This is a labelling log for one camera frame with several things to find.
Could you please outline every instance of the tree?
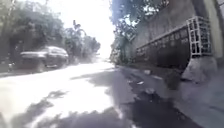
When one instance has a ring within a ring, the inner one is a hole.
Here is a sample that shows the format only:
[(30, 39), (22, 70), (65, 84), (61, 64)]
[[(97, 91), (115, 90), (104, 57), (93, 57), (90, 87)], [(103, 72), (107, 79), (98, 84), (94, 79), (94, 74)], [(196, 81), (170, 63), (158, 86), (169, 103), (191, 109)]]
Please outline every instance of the tree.
[(162, 10), (168, 3), (169, 0), (112, 0), (111, 21), (113, 24), (139, 22)]
[(115, 25), (112, 49), (124, 53), (124, 46), (136, 35), (136, 24), (148, 19), (169, 4), (169, 0), (112, 0), (111, 21)]
[(10, 58), (45, 45), (63, 46), (63, 23), (58, 15), (36, 2), (16, 2), (10, 19)]

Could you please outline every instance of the car wheel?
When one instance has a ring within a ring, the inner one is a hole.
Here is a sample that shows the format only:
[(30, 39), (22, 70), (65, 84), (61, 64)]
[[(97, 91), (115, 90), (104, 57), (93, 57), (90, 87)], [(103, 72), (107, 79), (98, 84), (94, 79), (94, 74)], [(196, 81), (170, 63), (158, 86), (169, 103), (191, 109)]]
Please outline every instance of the car wheel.
[(39, 62), (39, 64), (37, 65), (37, 72), (41, 73), (44, 72), (46, 69), (46, 65), (43, 61)]

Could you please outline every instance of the parked vehicle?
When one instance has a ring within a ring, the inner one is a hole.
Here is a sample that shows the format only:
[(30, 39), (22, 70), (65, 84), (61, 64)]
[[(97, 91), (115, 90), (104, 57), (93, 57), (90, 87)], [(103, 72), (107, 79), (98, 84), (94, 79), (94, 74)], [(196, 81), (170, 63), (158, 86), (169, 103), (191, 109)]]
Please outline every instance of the parked vehicle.
[(62, 68), (68, 64), (68, 53), (55, 46), (22, 52), (21, 57), (23, 68), (36, 68), (38, 72), (43, 72), (46, 68)]

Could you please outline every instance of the sunlight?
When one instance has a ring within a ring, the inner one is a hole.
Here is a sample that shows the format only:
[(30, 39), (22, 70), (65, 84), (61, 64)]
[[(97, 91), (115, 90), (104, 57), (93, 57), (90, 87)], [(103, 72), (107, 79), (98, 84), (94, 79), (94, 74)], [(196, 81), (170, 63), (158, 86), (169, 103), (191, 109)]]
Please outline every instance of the sunlight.
[[(46, 2), (46, 0), (29, 1), (42, 4)], [(109, 0), (49, 0), (48, 6), (60, 13), (66, 28), (72, 27), (73, 20), (81, 24), (88, 35), (96, 37), (101, 43), (100, 56), (109, 57), (115, 29), (109, 19), (111, 16)]]

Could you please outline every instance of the road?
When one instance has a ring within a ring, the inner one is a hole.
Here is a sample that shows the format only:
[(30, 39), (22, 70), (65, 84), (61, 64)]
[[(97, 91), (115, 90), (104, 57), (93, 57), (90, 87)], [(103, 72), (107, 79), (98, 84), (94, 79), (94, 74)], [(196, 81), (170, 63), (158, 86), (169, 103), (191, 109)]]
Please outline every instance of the road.
[(1, 78), (0, 128), (200, 128), (142, 83), (107, 62)]

